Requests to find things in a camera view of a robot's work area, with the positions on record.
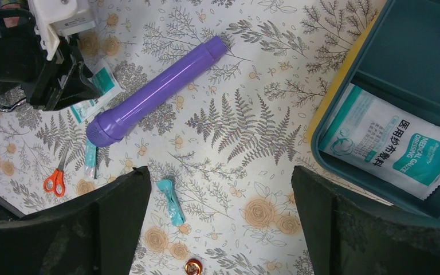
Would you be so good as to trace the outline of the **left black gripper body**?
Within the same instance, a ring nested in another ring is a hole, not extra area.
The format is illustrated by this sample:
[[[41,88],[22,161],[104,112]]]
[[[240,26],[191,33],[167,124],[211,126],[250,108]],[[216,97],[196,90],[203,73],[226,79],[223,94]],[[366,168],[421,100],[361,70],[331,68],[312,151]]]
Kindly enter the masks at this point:
[[[27,9],[0,9],[0,95],[20,86],[28,104],[44,109],[51,94],[53,61],[47,59],[36,26]]]

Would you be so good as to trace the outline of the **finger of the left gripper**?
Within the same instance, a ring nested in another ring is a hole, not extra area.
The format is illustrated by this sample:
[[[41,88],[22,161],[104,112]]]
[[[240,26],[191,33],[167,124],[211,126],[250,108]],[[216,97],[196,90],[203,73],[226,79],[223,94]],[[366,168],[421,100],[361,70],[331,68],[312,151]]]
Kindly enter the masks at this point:
[[[28,83],[28,104],[42,111],[59,111],[79,103],[88,92],[93,73],[86,66],[78,44],[79,36],[60,38],[52,60],[44,53],[36,61],[36,77]]]

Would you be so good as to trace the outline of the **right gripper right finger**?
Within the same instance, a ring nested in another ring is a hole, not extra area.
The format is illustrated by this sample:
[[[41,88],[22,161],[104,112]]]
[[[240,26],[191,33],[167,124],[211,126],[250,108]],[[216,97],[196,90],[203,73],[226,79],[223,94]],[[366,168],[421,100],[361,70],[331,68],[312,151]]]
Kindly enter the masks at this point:
[[[316,274],[440,274],[440,219],[385,205],[303,166],[291,185]]]

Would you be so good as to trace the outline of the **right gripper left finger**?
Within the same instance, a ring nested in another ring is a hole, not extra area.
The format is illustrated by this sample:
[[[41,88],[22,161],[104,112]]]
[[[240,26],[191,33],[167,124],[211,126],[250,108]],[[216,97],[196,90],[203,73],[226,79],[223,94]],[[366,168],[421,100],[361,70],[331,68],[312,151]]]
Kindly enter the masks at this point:
[[[60,205],[0,221],[0,274],[128,274],[150,193],[143,166]]]

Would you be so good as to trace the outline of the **gauze dressing packet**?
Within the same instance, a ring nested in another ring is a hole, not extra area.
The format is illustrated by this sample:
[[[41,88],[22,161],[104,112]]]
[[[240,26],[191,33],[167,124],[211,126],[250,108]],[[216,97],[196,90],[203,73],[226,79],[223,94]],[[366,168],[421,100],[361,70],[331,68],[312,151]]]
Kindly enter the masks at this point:
[[[440,186],[440,127],[349,84],[319,149],[421,199]]]
[[[122,91],[105,59],[98,61],[92,73],[92,77],[85,82],[88,85],[88,92],[92,94],[70,107],[72,115],[79,124],[105,110],[106,105]]]

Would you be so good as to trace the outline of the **teal divided tray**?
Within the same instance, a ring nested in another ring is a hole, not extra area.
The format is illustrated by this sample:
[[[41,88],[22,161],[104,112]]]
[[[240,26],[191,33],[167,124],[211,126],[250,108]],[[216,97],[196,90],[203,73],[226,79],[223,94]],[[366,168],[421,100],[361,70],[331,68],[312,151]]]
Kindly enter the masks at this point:
[[[440,126],[440,1],[386,2],[310,146],[315,161],[327,171],[401,209],[440,219],[440,187],[420,200],[319,149],[328,116],[350,83]]]

